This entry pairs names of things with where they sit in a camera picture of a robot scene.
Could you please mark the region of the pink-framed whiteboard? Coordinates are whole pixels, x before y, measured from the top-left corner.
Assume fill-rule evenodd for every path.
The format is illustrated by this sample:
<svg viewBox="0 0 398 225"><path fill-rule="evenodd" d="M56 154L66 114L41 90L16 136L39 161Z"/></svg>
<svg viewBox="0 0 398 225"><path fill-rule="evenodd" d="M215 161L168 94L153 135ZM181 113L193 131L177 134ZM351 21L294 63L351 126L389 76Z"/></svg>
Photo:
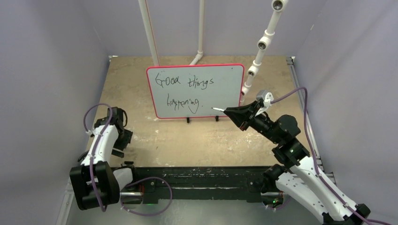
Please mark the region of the pink-framed whiteboard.
<svg viewBox="0 0 398 225"><path fill-rule="evenodd" d="M180 65L146 70L159 119L223 117L212 107L238 106L244 82L242 64Z"/></svg>

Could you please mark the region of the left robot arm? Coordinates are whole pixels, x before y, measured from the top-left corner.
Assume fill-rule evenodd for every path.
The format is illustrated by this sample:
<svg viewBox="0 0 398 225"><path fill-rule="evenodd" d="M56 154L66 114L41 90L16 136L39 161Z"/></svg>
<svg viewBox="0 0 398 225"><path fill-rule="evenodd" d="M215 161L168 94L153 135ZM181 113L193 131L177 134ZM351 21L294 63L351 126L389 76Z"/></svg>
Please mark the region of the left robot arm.
<svg viewBox="0 0 398 225"><path fill-rule="evenodd" d="M106 117L98 119L92 129L85 126L86 133L93 138L88 151L72 167L69 178L80 210L99 207L102 211L120 199L120 191L136 191L139 177L133 175L131 165L112 168L111 156L124 157L123 151L130 144L133 132L125 129L128 117L119 107L108 107Z"/></svg>

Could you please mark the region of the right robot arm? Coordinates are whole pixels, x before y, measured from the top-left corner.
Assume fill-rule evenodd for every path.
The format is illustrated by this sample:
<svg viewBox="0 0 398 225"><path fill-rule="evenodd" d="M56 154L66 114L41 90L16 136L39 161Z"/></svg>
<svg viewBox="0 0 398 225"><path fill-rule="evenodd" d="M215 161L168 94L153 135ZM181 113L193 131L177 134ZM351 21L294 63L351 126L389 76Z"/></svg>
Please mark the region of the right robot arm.
<svg viewBox="0 0 398 225"><path fill-rule="evenodd" d="M276 144L272 152L279 163L264 172L260 191L278 189L288 194L323 225L363 224L370 209L347 197L320 170L316 159L296 138L300 129L295 117L283 115L272 121L265 112L260 112L262 105L254 101L223 110L240 130L251 127Z"/></svg>

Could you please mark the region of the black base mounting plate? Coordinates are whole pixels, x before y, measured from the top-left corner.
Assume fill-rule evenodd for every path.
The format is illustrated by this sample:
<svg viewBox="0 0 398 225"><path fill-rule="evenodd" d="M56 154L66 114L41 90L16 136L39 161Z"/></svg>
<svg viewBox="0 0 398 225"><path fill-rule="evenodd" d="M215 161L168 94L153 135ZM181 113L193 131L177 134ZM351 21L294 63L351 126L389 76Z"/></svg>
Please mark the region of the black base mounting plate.
<svg viewBox="0 0 398 225"><path fill-rule="evenodd" d="M132 187L121 191L125 204L159 200L243 200L279 206L288 200L264 174L269 166L136 167Z"/></svg>

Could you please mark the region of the white PVC pole middle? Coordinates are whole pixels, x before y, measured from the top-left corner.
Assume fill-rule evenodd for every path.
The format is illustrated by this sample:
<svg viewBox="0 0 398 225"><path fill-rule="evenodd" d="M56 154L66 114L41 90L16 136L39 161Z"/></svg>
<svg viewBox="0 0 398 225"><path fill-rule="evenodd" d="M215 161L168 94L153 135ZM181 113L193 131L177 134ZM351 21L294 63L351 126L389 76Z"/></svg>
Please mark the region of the white PVC pole middle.
<svg viewBox="0 0 398 225"><path fill-rule="evenodd" d="M204 36L204 24L205 24L205 0L199 1L199 31L198 31L198 49L197 54L191 61L190 65L196 65L203 57L203 36Z"/></svg>

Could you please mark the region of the white PVC pole with fittings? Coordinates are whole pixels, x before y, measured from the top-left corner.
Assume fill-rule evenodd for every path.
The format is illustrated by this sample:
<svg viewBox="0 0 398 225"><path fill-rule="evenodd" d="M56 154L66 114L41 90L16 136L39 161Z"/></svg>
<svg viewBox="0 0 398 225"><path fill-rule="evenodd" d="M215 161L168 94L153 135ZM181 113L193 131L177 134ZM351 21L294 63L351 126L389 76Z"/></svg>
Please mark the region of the white PVC pole with fittings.
<svg viewBox="0 0 398 225"><path fill-rule="evenodd" d="M241 96L245 96L250 91L252 83L261 67L262 59L272 43L281 15L287 8L288 3L289 0L273 0L271 2L273 13L267 28L264 30L263 36L257 42L258 52L251 66L247 69L247 79L241 88Z"/></svg>

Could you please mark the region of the white PVC pole left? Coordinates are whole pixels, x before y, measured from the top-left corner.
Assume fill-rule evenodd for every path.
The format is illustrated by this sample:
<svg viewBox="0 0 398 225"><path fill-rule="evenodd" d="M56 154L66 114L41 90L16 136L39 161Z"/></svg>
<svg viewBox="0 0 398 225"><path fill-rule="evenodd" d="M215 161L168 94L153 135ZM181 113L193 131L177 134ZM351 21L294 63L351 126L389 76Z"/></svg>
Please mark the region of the white PVC pole left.
<svg viewBox="0 0 398 225"><path fill-rule="evenodd" d="M159 55L156 47L156 42L155 42L155 37L154 37L154 32L153 32L153 27L151 23L151 18L150 18L150 13L149 13L149 8L147 5L146 0L138 0L139 7L140 7L140 12L145 28L145 33L146 33L146 38L148 41L149 49L150 49L150 54L153 59L153 64L154 66L159 66L160 61L159 61Z"/></svg>

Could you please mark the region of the right side aluminium rail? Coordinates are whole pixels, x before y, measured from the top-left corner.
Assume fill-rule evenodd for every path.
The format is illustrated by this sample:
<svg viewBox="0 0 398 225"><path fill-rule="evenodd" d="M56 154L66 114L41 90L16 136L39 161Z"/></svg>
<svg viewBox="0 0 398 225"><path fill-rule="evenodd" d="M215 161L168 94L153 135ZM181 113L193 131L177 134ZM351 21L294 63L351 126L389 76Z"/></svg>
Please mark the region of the right side aluminium rail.
<svg viewBox="0 0 398 225"><path fill-rule="evenodd" d="M294 84L295 88L299 88L300 84L299 84L298 77L297 77L297 74L296 74L296 70L295 70L295 67L294 67L294 58L295 58L294 56L288 56L288 57L286 57L286 62L287 62L287 65L288 65L288 67L290 69L290 73L291 73L291 77L292 77L292 80L293 80L293 84ZM304 110L304 108L306 106L306 102L305 102L306 93L305 93L304 90L298 90L298 91L296 91L296 94L298 95L298 98L299 98L299 101L300 101L300 107L301 107L302 112L303 112L303 114L305 116L305 127L307 128L306 134L308 135L308 139L309 139L308 142L309 142L310 146L312 146L312 148L314 150L314 155L315 155L315 158L316 158L318 166L320 167L320 169L322 171L324 171L324 168L323 168L323 165L322 165L322 160L321 160L321 157L319 155L318 148L317 148L316 140L314 138L313 129L311 127L311 122L310 122L310 119L309 119L309 116L308 116L308 111Z"/></svg>

